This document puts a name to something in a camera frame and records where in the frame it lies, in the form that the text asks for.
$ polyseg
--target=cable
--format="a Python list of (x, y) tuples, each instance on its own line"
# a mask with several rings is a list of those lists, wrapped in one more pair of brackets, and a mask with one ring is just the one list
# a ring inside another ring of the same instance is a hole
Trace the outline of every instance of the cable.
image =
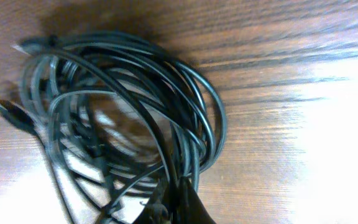
[[(205, 77), (163, 48), (115, 31), (32, 38), (20, 42), (16, 48), (31, 55), (23, 69), (21, 101), (35, 122), (47, 129), (45, 152), (71, 223), (75, 219), (61, 193), (53, 170), (56, 167), (67, 173), (85, 201), (112, 215), (112, 211), (120, 209), (122, 196), (150, 195), (163, 175), (172, 195), (178, 195), (178, 180), (182, 176), (190, 177), (197, 191), (200, 172), (211, 167), (222, 152), (227, 123), (219, 95)], [(209, 93), (216, 106), (215, 130), (198, 84)], [(101, 133), (103, 130), (98, 127), (90, 107), (90, 95), (123, 99), (149, 130), (161, 162), (137, 162), (103, 137), (105, 133)], [(171, 146), (167, 145), (150, 110), (170, 122)], [(36, 136), (43, 144), (42, 138)], [(74, 145), (77, 151), (67, 147), (63, 140)], [(104, 181), (74, 170), (68, 157), (97, 168)], [(105, 206), (99, 205), (78, 183), (80, 180), (106, 188), (111, 201)], [(120, 189), (114, 186), (117, 180), (124, 184)]]

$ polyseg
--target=cable bundle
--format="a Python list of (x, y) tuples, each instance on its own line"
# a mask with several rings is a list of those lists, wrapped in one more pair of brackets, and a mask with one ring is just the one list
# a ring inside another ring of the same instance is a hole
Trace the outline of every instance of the cable bundle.
[[(79, 193), (98, 210), (111, 215), (120, 209), (119, 199), (125, 194), (148, 197), (154, 188), (150, 184), (158, 183), (163, 176), (172, 194), (178, 190), (181, 176), (190, 177), (197, 190), (200, 172), (211, 167), (222, 152), (227, 124), (218, 94), (205, 77), (161, 47), (122, 32), (95, 32), (59, 39), (28, 39), (18, 48), (32, 55), (24, 65), (21, 100), (35, 123), (47, 128), (48, 141), (44, 146), (51, 166), (55, 167), (52, 169), (63, 168)], [(217, 107), (215, 131), (197, 83)], [(160, 162), (152, 165), (137, 162), (101, 137), (90, 107), (90, 95), (121, 97), (150, 131)], [(169, 120), (172, 146), (167, 145), (149, 110)], [(85, 113), (87, 121), (81, 118), (81, 113)], [(63, 144), (63, 140), (77, 151)], [(104, 182), (70, 167), (68, 155), (99, 169)], [(111, 201), (103, 207), (98, 205), (79, 180), (106, 188)], [(124, 186), (116, 189), (116, 180)]]

